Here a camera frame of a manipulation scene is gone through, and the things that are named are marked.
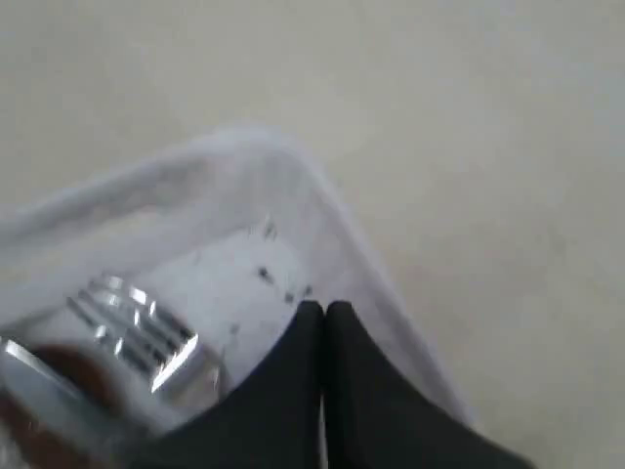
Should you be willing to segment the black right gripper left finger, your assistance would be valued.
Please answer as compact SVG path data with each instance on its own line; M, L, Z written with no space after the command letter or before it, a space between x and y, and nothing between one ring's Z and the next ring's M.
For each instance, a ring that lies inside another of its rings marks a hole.
M143 446L133 468L318 468L323 311L302 302L258 366L216 406Z

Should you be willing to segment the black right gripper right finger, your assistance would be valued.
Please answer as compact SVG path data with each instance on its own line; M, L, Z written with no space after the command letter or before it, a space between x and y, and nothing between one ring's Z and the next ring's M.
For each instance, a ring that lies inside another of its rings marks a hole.
M328 306L323 401L332 468L529 468L430 402L393 366L351 303Z

